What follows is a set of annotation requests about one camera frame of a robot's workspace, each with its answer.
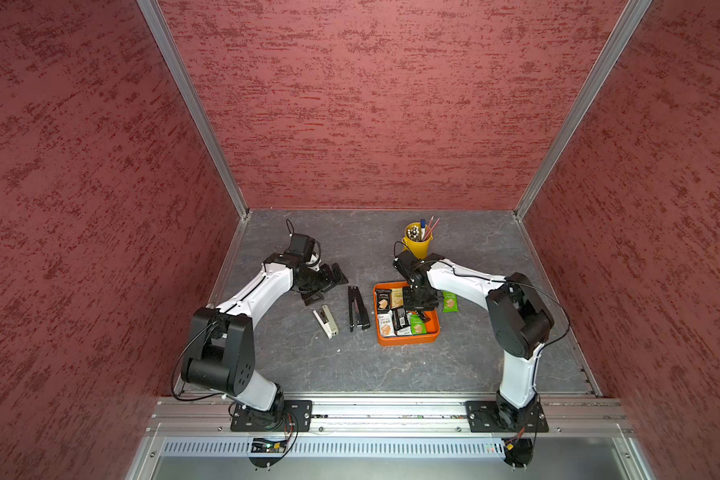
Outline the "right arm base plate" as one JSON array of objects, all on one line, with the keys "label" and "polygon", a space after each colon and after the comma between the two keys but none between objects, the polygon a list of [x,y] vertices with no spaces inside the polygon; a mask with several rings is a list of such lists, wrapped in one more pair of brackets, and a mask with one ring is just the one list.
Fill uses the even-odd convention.
[{"label": "right arm base plate", "polygon": [[498,401],[466,401],[466,418],[472,433],[497,433],[515,435],[525,433],[548,433],[549,426],[541,403],[534,397],[528,405],[516,408]]}]

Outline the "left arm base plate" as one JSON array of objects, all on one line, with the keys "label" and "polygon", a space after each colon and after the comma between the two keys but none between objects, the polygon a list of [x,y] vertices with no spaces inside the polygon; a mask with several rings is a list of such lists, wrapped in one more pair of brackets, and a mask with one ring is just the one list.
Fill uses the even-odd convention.
[{"label": "left arm base plate", "polygon": [[236,404],[231,413],[232,432],[299,433],[310,429],[313,402],[311,400],[276,400],[267,411]]}]

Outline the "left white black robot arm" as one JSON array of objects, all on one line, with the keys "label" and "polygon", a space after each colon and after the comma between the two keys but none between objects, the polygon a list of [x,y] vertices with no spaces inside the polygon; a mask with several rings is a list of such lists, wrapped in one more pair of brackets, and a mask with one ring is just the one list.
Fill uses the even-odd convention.
[{"label": "left white black robot arm", "polygon": [[309,303],[347,282],[336,263],[316,268],[297,255],[271,255],[237,294],[216,308],[200,308],[193,314],[188,345],[182,353],[181,379],[225,393],[253,410],[280,411],[279,386],[256,370],[256,326],[289,292],[300,294]]}]

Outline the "orange plastic storage box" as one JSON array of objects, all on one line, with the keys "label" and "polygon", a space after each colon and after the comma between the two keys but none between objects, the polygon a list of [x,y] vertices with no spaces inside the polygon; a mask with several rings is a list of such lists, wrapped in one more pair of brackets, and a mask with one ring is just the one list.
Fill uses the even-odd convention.
[{"label": "orange plastic storage box", "polygon": [[374,286],[373,319],[382,346],[431,343],[440,333],[437,303],[415,309],[413,291],[406,282]]}]

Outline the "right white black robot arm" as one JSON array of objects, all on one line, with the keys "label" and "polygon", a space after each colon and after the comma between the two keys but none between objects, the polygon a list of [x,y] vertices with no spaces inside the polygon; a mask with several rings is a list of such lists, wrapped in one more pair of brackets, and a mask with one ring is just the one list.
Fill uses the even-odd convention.
[{"label": "right white black robot arm", "polygon": [[478,272],[437,254],[419,259],[410,251],[394,258],[395,269],[408,282],[404,306],[430,311],[439,293],[452,293],[488,312],[497,343],[504,350],[502,381],[497,395],[500,410],[518,414],[536,399],[535,377],[540,352],[554,320],[528,278]]}]

